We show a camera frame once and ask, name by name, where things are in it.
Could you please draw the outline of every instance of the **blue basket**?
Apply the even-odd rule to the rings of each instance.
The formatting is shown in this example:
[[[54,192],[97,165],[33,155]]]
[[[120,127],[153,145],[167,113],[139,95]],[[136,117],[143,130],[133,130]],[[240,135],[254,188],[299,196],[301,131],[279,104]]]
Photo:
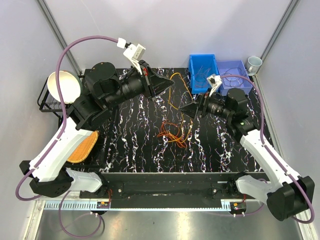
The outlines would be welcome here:
[[[201,94],[211,88],[207,77],[219,74],[214,54],[190,55],[190,86],[192,94]]]
[[[249,78],[246,68],[241,60],[237,61],[217,61],[216,62],[220,76],[227,75],[241,75]],[[249,94],[252,89],[252,85],[239,77],[222,78],[222,84],[219,87],[219,92],[222,96],[226,96],[229,89],[238,88],[242,89],[245,94]]]

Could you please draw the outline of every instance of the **black marble tabletop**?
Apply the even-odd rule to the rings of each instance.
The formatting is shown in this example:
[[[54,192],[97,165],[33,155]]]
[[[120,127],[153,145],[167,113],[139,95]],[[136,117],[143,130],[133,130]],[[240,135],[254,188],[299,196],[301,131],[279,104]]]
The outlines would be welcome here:
[[[166,77],[181,73],[187,86],[187,68],[157,68]],[[126,69],[119,70],[124,75]],[[176,107],[191,102],[191,97],[178,75],[173,77],[171,102]],[[254,158],[227,133],[224,120],[208,114],[193,120],[186,148],[169,142],[165,136],[158,137],[163,122],[181,125],[182,114],[168,104],[169,91],[166,90],[154,100],[148,101],[143,95],[124,102],[118,111],[118,119],[112,131],[106,122],[100,128],[99,139],[84,164],[106,162],[100,172],[259,172],[262,171]],[[260,122],[260,103],[253,89],[248,95],[250,113],[258,124]],[[183,116],[183,132],[187,136],[191,120]],[[271,142],[268,128],[266,138]]]

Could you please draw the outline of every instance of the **metal floor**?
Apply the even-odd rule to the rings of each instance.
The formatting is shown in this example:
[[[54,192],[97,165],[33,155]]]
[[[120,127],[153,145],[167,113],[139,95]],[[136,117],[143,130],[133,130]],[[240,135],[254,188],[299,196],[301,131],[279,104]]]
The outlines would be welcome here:
[[[248,211],[257,209],[248,202]],[[63,211],[64,226],[84,211]],[[247,217],[221,217],[209,212],[109,211],[103,215],[105,228],[90,238],[95,240],[301,240],[298,224],[292,219],[277,221],[267,207]],[[75,235],[92,233],[98,219],[85,216],[67,229]],[[73,240],[61,229],[58,211],[45,210],[37,240]]]

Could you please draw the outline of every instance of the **orange cord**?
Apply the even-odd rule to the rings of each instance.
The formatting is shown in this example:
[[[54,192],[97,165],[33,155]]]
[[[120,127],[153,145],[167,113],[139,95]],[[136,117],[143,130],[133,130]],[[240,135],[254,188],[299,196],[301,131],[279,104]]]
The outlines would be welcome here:
[[[191,93],[190,93],[190,91],[189,91],[189,89],[188,89],[188,87],[187,87],[187,84],[186,84],[184,78],[182,77],[182,75],[181,75],[179,72],[176,72],[176,73],[172,74],[171,77],[170,77],[170,80],[172,80],[172,78],[173,78],[175,75],[179,75],[179,77],[180,77],[181,80],[183,81],[183,84],[184,84],[185,89],[188,91],[188,93],[189,93],[189,95],[190,95],[190,97],[191,97],[191,99],[192,99],[192,95],[191,95]],[[169,88],[168,103],[169,103],[169,105],[172,106],[174,109],[179,110],[179,108],[175,107],[175,106],[171,103],[171,88]],[[164,122],[162,123],[162,125],[161,125],[161,128],[160,128],[160,131],[161,131],[161,132],[157,135],[157,137],[166,136],[168,139],[170,139],[170,140],[168,141],[168,143],[175,142],[179,148],[187,148],[186,140],[187,140],[188,137],[189,137],[189,134],[190,134],[190,131],[191,131],[191,127],[192,127],[192,125],[193,125],[193,122],[192,122],[192,120],[190,119],[189,131],[188,131],[186,137],[184,138],[184,131],[183,131],[184,115],[181,114],[181,116],[182,116],[182,122],[181,122],[180,127],[179,127],[178,125],[174,124],[174,123],[164,121]],[[173,135],[173,134],[170,132],[170,130],[166,130],[166,129],[165,129],[165,125],[174,126],[174,127],[178,128],[178,133],[177,133],[176,135]]]

